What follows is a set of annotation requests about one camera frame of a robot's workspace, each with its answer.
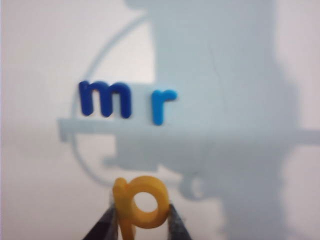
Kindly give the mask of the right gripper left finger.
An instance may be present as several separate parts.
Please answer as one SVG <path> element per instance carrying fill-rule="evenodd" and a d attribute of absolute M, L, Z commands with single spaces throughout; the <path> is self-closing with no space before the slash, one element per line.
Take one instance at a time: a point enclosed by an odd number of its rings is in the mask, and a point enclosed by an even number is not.
<path fill-rule="evenodd" d="M 83 240 L 117 240 L 118 219 L 116 207 L 113 203 L 95 223 Z"/>

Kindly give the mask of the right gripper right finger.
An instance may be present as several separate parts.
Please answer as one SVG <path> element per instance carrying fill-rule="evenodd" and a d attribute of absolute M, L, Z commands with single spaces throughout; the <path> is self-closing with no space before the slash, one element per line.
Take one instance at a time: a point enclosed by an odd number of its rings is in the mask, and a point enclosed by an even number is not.
<path fill-rule="evenodd" d="M 167 224 L 168 240 L 192 240 L 183 220 L 172 203 L 169 204 Z"/>

